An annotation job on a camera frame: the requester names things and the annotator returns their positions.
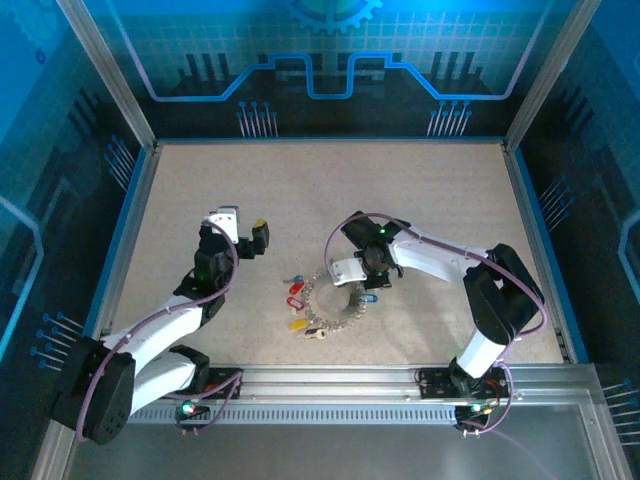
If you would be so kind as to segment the aluminium side rail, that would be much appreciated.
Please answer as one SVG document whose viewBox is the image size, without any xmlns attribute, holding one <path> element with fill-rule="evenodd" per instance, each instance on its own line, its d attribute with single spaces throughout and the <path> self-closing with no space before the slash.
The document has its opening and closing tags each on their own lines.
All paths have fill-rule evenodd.
<svg viewBox="0 0 640 480">
<path fill-rule="evenodd" d="M 547 257 L 543 230 L 536 215 L 536 212 L 539 210 L 538 202 L 535 196 L 530 195 L 526 182 L 527 176 L 521 168 L 516 154 L 508 148 L 505 142 L 501 144 L 501 149 L 538 274 L 538 285 L 544 295 L 545 306 L 549 313 L 547 323 L 551 326 L 563 362 L 575 364 L 578 359 L 571 339 L 569 338 L 564 307 L 555 284 L 551 264 Z"/>
<path fill-rule="evenodd" d="M 104 302 L 100 308 L 98 323 L 90 336 L 98 338 L 103 332 L 111 330 L 119 300 L 124 288 L 127 272 L 139 234 L 144 212 L 152 188 L 154 176 L 161 157 L 162 147 L 156 146 L 154 152 L 147 152 L 145 166 L 134 194 L 131 210 L 126 220 L 124 234 L 116 254 L 115 264 L 109 279 Z"/>
</svg>

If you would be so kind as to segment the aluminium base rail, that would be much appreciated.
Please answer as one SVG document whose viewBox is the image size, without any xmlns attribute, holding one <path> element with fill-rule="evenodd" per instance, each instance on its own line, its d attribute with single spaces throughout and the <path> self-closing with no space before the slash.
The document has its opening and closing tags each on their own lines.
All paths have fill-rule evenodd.
<svg viewBox="0 0 640 480">
<path fill-rule="evenodd" d="M 586 364 L 524 364 L 510 367 L 513 402 L 569 404 L 603 399 L 596 370 Z M 244 404 L 421 403 L 411 366 L 257 365 L 243 368 L 237 399 Z"/>
</svg>

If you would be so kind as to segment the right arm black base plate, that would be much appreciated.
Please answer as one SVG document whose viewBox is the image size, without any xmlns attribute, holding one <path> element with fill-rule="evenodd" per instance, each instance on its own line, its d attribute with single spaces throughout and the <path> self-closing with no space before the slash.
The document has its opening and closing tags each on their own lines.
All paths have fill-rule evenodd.
<svg viewBox="0 0 640 480">
<path fill-rule="evenodd" d="M 502 400 L 510 394 L 506 373 L 490 368 L 480 378 L 449 367 L 419 368 L 414 373 L 422 399 Z"/>
</svg>

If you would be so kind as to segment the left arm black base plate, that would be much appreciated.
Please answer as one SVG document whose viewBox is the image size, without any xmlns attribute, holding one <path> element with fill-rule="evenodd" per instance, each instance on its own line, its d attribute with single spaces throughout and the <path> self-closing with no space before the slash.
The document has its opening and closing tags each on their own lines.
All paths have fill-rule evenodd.
<svg viewBox="0 0 640 480">
<path fill-rule="evenodd" d="M 204 392 L 205 400 L 224 400 L 228 395 L 237 399 L 242 388 L 244 370 L 240 368 L 211 367 Z"/>
</svg>

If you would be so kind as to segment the aluminium frame post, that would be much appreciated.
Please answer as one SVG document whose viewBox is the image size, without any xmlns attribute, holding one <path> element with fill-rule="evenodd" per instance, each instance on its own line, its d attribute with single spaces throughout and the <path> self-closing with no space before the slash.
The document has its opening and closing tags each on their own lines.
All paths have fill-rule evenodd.
<svg viewBox="0 0 640 480">
<path fill-rule="evenodd" d="M 135 138 L 154 152 L 156 136 L 83 0 L 56 0 Z"/>
<path fill-rule="evenodd" d="M 504 152 L 513 154 L 566 67 L 602 0 L 577 0 L 509 127 Z"/>
</svg>

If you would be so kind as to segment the blue table border strip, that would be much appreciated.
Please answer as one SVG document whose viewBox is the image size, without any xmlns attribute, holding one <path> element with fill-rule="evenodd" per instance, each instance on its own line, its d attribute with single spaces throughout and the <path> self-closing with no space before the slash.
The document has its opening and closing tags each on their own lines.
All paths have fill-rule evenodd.
<svg viewBox="0 0 640 480">
<path fill-rule="evenodd" d="M 94 292 L 93 300 L 90 305 L 89 312 L 86 317 L 86 321 L 83 328 L 84 336 L 91 336 L 98 323 L 100 308 L 104 302 L 104 297 L 107 292 L 109 279 L 115 264 L 116 254 L 118 252 L 122 236 L 124 234 L 124 228 L 127 217 L 131 210 L 134 194 L 136 193 L 137 185 L 140 179 L 141 171 L 145 166 L 148 153 L 146 150 L 141 149 L 134 163 L 134 170 L 131 178 L 131 183 L 126 190 L 122 207 L 114 227 L 113 235 L 109 244 L 109 249 L 105 257 L 102 272 L 100 274 L 96 290 Z"/>
<path fill-rule="evenodd" d="M 566 288 L 566 284 L 564 282 L 564 279 L 561 273 L 560 266 L 558 264 L 557 256 L 552 245 L 549 230 L 544 221 L 542 208 L 540 206 L 539 199 L 538 199 L 538 194 L 535 191 L 535 188 L 531 179 L 531 175 L 528 171 L 528 168 L 527 168 L 524 156 L 521 153 L 521 150 L 517 148 L 514 153 L 518 158 L 521 168 L 525 171 L 525 175 L 527 176 L 526 182 L 527 182 L 527 187 L 530 191 L 530 195 L 535 196 L 538 202 L 539 210 L 536 212 L 536 215 L 538 216 L 538 221 L 541 225 L 541 229 L 543 230 L 543 238 L 544 238 L 545 248 L 547 250 L 547 257 L 551 264 L 551 268 L 555 278 L 555 284 L 558 289 L 559 296 L 562 301 L 562 305 L 564 307 L 567 330 L 569 332 L 569 338 L 571 339 L 572 345 L 575 349 L 576 357 L 578 359 L 576 363 L 587 364 L 590 362 L 590 358 L 587 352 L 585 342 L 583 340 L 583 336 L 580 331 L 580 326 L 578 324 L 573 305 L 569 297 L 569 293 Z"/>
<path fill-rule="evenodd" d="M 334 144 L 334 143 L 424 143 L 442 145 L 492 145 L 503 144 L 505 139 L 500 136 L 401 136 L 401 137 L 358 137 L 358 136 L 315 136 L 315 137 L 265 137 L 265 138 L 161 138 L 156 141 L 157 146 L 168 145 L 276 145 L 276 144 Z"/>
</svg>

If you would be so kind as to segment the grey metal panel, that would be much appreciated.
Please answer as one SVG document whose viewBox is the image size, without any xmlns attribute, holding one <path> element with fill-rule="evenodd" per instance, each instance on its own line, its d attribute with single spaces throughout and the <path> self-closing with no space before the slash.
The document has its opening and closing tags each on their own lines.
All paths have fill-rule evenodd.
<svg viewBox="0 0 640 480">
<path fill-rule="evenodd" d="M 616 480 L 574 407 L 515 407 L 481 437 L 444 426 L 130 425 L 84 444 L 68 480 Z"/>
</svg>

